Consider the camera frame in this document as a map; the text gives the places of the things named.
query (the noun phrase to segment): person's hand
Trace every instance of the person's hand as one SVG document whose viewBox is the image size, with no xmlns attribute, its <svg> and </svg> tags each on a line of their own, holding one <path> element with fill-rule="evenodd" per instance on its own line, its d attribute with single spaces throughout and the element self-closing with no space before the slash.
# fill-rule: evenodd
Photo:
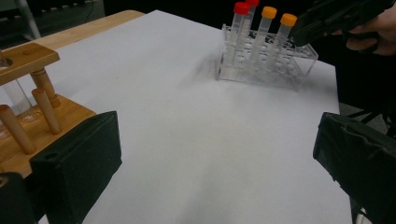
<svg viewBox="0 0 396 224">
<path fill-rule="evenodd" d="M 373 20 L 350 31 L 352 34 L 367 32 L 377 32 L 379 38 L 358 39 L 351 37 L 346 42 L 346 47 L 352 50 L 363 50 L 378 44 L 378 48 L 373 53 L 384 56 L 396 55 L 396 4 Z"/>
</svg>

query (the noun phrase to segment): orange cap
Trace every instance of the orange cap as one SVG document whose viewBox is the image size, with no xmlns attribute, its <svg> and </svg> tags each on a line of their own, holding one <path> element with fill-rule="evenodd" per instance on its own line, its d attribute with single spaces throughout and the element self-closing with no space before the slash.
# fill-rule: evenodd
<svg viewBox="0 0 396 224">
<path fill-rule="evenodd" d="M 274 7 L 264 7 L 262 9 L 262 16 L 268 19 L 273 19 L 276 16 L 276 8 Z"/>
<path fill-rule="evenodd" d="M 287 26 L 294 26 L 296 21 L 297 21 L 297 17 L 289 13 L 283 14 L 282 19 L 280 19 L 280 23 Z"/>
</svg>

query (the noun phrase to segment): wooden peg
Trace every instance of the wooden peg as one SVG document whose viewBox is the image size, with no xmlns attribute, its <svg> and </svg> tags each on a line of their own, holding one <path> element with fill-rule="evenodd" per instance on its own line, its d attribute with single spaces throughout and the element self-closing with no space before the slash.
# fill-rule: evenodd
<svg viewBox="0 0 396 224">
<path fill-rule="evenodd" d="M 3 121 L 3 124 L 8 128 L 8 131 L 26 155 L 35 152 L 35 145 L 8 105 L 0 105 L 0 120 Z"/>
<path fill-rule="evenodd" d="M 32 90 L 33 97 L 35 97 L 35 101 L 40 107 L 41 112 L 43 113 L 44 119 L 49 125 L 49 129 L 53 134 L 58 134 L 62 132 L 61 125 L 56 118 L 55 112 L 53 111 L 50 100 L 43 89 L 35 89 Z"/>
<path fill-rule="evenodd" d="M 45 68 L 41 68 L 37 71 L 34 71 L 30 74 L 32 76 L 35 85 L 39 89 L 43 89 L 48 98 L 52 108 L 56 108 L 61 105 L 61 102 L 58 99 L 58 96 L 55 93 L 55 89 L 53 89 L 52 83 L 50 82 L 49 75 Z"/>
</svg>

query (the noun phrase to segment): white table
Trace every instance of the white table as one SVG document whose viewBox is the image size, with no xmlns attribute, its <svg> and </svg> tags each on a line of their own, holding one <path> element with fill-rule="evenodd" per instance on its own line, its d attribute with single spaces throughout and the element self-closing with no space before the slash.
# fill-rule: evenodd
<svg viewBox="0 0 396 224">
<path fill-rule="evenodd" d="M 154 11 L 58 49 L 55 90 L 119 114 L 123 164 L 84 223 L 351 223 L 312 157 L 322 113 L 339 111 L 334 68 L 317 62 L 299 92 L 216 81 L 219 39 Z"/>
</svg>

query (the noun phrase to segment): red cap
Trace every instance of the red cap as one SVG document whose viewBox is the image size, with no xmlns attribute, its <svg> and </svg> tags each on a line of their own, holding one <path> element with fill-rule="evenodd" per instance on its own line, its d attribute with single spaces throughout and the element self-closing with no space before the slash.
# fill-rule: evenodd
<svg viewBox="0 0 396 224">
<path fill-rule="evenodd" d="M 237 2 L 233 7 L 233 13 L 247 15 L 250 5 L 244 2 Z"/>
<path fill-rule="evenodd" d="M 256 6 L 259 5 L 260 0 L 245 0 L 245 2 L 248 3 L 248 4 L 251 5 L 251 6 L 256 7 Z"/>
</svg>

